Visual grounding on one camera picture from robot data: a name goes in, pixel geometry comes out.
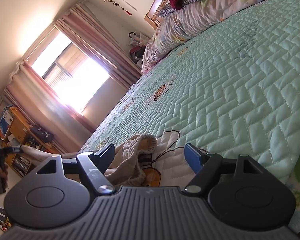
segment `headboard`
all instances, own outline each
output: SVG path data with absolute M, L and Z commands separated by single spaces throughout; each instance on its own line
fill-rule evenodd
M 167 2 L 168 0 L 154 0 L 150 10 L 145 16 L 146 22 L 149 23 L 152 28 L 157 29 L 162 20 L 162 18 L 157 17 L 158 12 L 163 6 L 166 5 Z

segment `curtain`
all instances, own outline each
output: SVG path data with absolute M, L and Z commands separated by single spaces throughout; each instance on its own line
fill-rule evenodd
M 86 117 L 63 104 L 27 62 L 19 66 L 4 93 L 30 121 L 54 134 L 62 153 L 80 150 L 95 130 Z
M 55 23 L 55 27 L 122 87 L 129 88 L 141 77 L 140 69 L 84 4 L 73 6 Z

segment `bed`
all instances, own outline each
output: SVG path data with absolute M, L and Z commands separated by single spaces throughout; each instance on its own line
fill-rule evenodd
M 150 11 L 166 3 L 159 1 Z M 146 17 L 160 24 L 155 13 Z M 293 191 L 290 228 L 298 233 L 300 0 L 261 1 L 172 49 L 129 89 L 81 152 L 142 133 L 166 146 L 164 155 L 153 156 L 156 186 L 183 187 L 193 177 L 183 158 L 186 143 L 226 158 L 251 155 Z

